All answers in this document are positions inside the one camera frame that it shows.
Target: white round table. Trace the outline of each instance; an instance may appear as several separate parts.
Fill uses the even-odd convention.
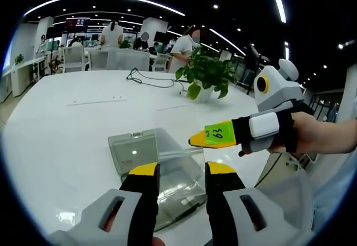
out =
[[[168,73],[142,73],[173,78]],[[44,234],[70,229],[79,222],[82,209],[120,187],[109,136],[154,128],[152,116],[160,108],[194,105],[202,129],[257,112],[254,99],[234,87],[223,99],[213,93],[208,103],[195,104],[179,94],[178,84],[155,88],[126,81],[128,74],[83,71],[44,77],[11,114],[2,136],[4,159],[19,196]],[[204,149],[205,161],[226,163],[252,187],[269,153],[238,157],[239,151],[240,146]],[[170,246],[204,245],[211,238],[205,207],[156,236]]]

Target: potted plant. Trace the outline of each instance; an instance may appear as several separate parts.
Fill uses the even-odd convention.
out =
[[[195,49],[187,65],[176,71],[177,80],[182,76],[191,84],[187,96],[199,103],[208,102],[213,91],[220,92],[218,99],[225,97],[229,82],[235,82],[230,60],[219,61],[202,47]]]
[[[131,44],[128,40],[123,40],[122,43],[119,45],[119,48],[125,49],[130,48]]]
[[[19,54],[18,56],[16,56],[15,58],[15,65],[20,64],[23,61],[23,55]]]

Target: green label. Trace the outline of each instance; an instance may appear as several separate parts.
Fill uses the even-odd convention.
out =
[[[232,121],[205,126],[206,144],[235,142]]]

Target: black ceiling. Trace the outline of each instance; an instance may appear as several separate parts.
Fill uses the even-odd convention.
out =
[[[47,1],[50,0],[32,0],[28,9]],[[357,41],[343,50],[337,49],[338,44],[356,39],[355,0],[282,0],[287,23],[281,22],[275,0],[150,1],[176,9],[186,16],[132,0],[63,0],[33,11],[24,21],[38,20],[38,16],[61,16],[68,13],[95,18],[93,13],[78,14],[86,11],[109,11],[157,18],[162,16],[172,26],[170,30],[177,33],[183,33],[186,29],[181,25],[204,25],[206,33],[209,33],[206,43],[212,44],[216,49],[229,48],[231,52],[240,55],[235,48],[208,31],[209,28],[225,36],[243,51],[252,42],[274,65],[279,58],[284,58],[284,42],[287,41],[290,59],[300,72],[298,81],[306,82],[307,87],[315,91],[343,88],[346,68],[357,60]],[[214,4],[219,5],[219,9],[213,9]],[[104,19],[115,18],[138,23],[143,20],[131,15],[97,14],[97,18]],[[55,22],[63,21],[66,17],[70,16],[56,17]],[[133,27],[126,23],[122,26]]]

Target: white flower pot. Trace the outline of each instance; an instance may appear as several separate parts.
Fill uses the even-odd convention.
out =
[[[194,101],[196,103],[207,103],[210,98],[211,98],[211,95],[213,93],[213,90],[214,90],[214,86],[208,88],[208,89],[203,89],[202,87],[202,82],[197,80],[196,81],[196,84],[201,87],[201,90],[200,90],[200,93],[198,94],[197,98],[194,99]]]

